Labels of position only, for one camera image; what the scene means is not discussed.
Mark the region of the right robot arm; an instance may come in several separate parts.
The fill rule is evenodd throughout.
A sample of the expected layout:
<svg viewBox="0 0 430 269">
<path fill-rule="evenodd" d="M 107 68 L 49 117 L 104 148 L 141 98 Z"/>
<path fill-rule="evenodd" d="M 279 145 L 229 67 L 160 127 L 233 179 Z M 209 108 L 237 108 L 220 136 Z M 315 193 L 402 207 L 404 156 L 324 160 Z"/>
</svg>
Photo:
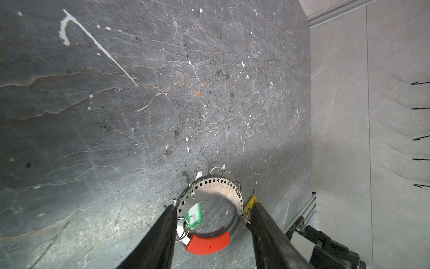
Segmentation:
<svg viewBox="0 0 430 269">
<path fill-rule="evenodd" d="M 302 216 L 290 225 L 286 236 L 299 254 L 316 269 L 367 268 L 357 253 L 312 226 L 306 226 Z"/>
</svg>

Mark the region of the yellow key tag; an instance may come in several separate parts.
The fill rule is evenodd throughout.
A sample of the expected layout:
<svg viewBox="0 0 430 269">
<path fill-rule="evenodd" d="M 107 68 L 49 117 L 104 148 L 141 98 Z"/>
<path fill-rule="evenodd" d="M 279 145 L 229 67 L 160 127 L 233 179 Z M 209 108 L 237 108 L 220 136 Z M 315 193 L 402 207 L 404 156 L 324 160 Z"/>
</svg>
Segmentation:
<svg viewBox="0 0 430 269">
<path fill-rule="evenodd" d="M 256 196 L 252 196 L 251 199 L 248 201 L 248 203 L 245 205 L 243 210 L 243 217 L 249 218 L 250 212 L 254 206 L 254 204 L 257 202 Z"/>
</svg>

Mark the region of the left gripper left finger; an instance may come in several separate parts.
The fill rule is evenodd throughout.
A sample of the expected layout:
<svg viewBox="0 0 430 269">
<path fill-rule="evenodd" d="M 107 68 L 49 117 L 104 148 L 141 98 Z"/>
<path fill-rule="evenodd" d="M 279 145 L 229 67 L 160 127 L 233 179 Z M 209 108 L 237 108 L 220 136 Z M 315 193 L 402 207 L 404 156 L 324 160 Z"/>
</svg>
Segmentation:
<svg viewBox="0 0 430 269">
<path fill-rule="evenodd" d="M 119 269 L 169 269 L 172 264 L 177 211 L 168 206 Z"/>
</svg>

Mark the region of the green key tag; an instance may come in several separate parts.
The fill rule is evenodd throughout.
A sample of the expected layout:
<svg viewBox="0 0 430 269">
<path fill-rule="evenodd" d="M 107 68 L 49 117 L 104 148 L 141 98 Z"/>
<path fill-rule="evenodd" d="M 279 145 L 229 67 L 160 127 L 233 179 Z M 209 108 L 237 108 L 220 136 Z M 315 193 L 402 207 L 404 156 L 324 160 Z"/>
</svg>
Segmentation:
<svg viewBox="0 0 430 269">
<path fill-rule="evenodd" d="M 200 211 L 200 203 L 196 203 L 190 210 L 187 212 L 186 220 L 188 223 L 188 228 L 190 230 L 195 230 L 201 222 L 201 211 Z"/>
</svg>

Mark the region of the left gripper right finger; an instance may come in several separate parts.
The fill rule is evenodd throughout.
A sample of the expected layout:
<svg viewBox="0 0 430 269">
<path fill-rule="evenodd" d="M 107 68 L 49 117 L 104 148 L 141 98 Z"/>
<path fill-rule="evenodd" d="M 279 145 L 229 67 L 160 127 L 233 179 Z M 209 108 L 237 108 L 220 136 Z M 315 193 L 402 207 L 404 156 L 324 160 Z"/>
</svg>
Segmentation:
<svg viewBox="0 0 430 269">
<path fill-rule="evenodd" d="M 313 268 L 294 248 L 261 203 L 255 203 L 250 213 L 251 221 L 246 227 L 252 233 L 258 269 Z"/>
</svg>

